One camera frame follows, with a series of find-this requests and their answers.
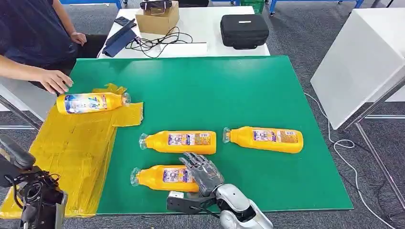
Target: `green board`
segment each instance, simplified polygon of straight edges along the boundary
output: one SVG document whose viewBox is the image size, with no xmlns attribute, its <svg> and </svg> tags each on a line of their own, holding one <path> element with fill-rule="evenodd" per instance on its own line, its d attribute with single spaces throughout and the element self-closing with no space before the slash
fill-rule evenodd
<svg viewBox="0 0 405 229">
<path fill-rule="evenodd" d="M 107 83 L 144 102 L 139 126 L 118 128 L 97 214 L 168 213 L 167 191 L 131 186 L 134 167 L 179 165 L 181 154 L 141 150 L 142 133 L 212 130 L 217 152 L 208 156 L 226 183 L 262 211 L 351 209 L 352 203 L 286 56 L 79 60 L 69 93 Z M 299 130 L 298 154 L 222 143 L 224 127 Z"/>
</svg>

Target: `yellow bottle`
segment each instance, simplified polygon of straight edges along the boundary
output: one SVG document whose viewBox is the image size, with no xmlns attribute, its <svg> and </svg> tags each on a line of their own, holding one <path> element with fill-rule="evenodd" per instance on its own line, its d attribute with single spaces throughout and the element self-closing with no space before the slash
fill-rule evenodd
<svg viewBox="0 0 405 229">
<path fill-rule="evenodd" d="M 135 168 L 130 179 L 132 186 L 145 185 L 155 190 L 198 192 L 198 185 L 186 166 L 153 166 L 142 170 Z"/>
<path fill-rule="evenodd" d="M 154 135 L 142 134 L 139 145 L 141 149 L 152 148 L 163 153 L 214 154 L 216 133 L 213 131 L 160 131 Z"/>
<path fill-rule="evenodd" d="M 58 111 L 62 114 L 109 111 L 130 103 L 131 97 L 128 93 L 115 94 L 112 92 L 62 94 L 56 100 Z"/>
<path fill-rule="evenodd" d="M 224 128 L 224 143 L 229 141 L 242 147 L 273 150 L 295 154 L 304 146 L 302 133 L 297 130 L 244 126 L 230 130 Z"/>
</svg>

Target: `phone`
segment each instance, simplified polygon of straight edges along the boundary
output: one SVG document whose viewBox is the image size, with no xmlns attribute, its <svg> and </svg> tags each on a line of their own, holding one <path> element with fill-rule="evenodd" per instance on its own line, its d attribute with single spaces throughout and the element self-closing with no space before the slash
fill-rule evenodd
<svg viewBox="0 0 405 229">
<path fill-rule="evenodd" d="M 124 25 L 128 24 L 129 20 L 128 20 L 127 18 L 124 18 L 124 17 L 119 17 L 119 18 L 116 18 L 116 19 L 114 20 L 114 22 L 120 24 L 121 26 L 124 26 Z"/>
</svg>

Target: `gray carpet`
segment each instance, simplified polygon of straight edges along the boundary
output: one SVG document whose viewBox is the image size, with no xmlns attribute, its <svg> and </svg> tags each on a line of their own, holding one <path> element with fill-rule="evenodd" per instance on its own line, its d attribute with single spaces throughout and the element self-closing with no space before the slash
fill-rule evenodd
<svg viewBox="0 0 405 229">
<path fill-rule="evenodd" d="M 372 0 L 366 0 L 363 8 L 371 5 Z M 129 8 L 135 8 L 138 1 L 131 1 Z M 267 40 L 272 55 L 288 55 L 305 92 L 315 95 L 310 78 L 314 74 L 323 56 L 328 51 L 341 27 L 348 18 L 348 13 L 354 2 L 278 2 L 274 17 L 268 17 L 268 8 L 263 16 L 270 29 Z M 107 6 L 67 6 L 66 7 L 78 31 L 85 33 L 106 34 L 115 18 L 117 9 L 114 5 Z M 319 123 L 321 132 L 327 141 L 327 121 L 321 115 L 317 105 L 309 101 L 314 115 Z M 380 114 L 403 114 L 403 103 L 385 104 Z M 0 123 L 16 123 L 18 119 L 7 112 L 0 113 Z M 405 158 L 404 133 L 405 123 L 398 121 L 369 121 L 362 123 L 365 131 L 381 152 L 381 158 L 386 163 L 394 179 L 405 195 L 405 168 L 402 163 Z M 0 131 L 6 133 L 28 148 L 35 137 L 34 131 Z M 345 132 L 333 132 L 333 139 L 352 138 L 364 145 L 359 132 L 354 127 Z M 393 192 L 384 183 L 382 172 L 373 156 L 366 150 L 356 147 L 351 150 L 339 149 L 341 154 L 358 169 L 360 189 L 369 206 L 380 216 L 394 214 L 400 211 Z M 331 149 L 336 167 L 353 202 L 354 210 L 329 212 L 278 212 L 267 216 L 276 228 L 283 229 L 376 229 L 388 228 L 377 220 L 361 203 L 354 184 L 354 172 Z M 0 189 L 0 199 L 3 199 L 5 189 Z M 0 227 L 10 228 L 15 220 L 0 219 Z M 393 223 L 397 228 L 404 228 L 405 222 Z M 66 219 L 66 229 L 219 229 L 217 219 L 207 216 L 118 216 L 93 217 L 86 219 Z"/>
</svg>

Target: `yellow plastic sheet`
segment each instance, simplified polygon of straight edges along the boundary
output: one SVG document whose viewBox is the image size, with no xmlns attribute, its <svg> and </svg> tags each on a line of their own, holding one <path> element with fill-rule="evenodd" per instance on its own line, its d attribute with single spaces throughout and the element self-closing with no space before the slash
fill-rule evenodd
<svg viewBox="0 0 405 229">
<path fill-rule="evenodd" d="M 93 92 L 123 94 L 126 88 L 107 84 Z M 42 170 L 61 176 L 59 186 L 68 194 L 66 217 L 96 214 L 114 145 L 116 127 L 139 125 L 143 103 L 130 104 L 112 111 L 87 114 L 60 114 L 50 110 L 30 153 Z M 12 188 L 0 208 L 0 218 L 21 217 L 14 203 Z"/>
</svg>

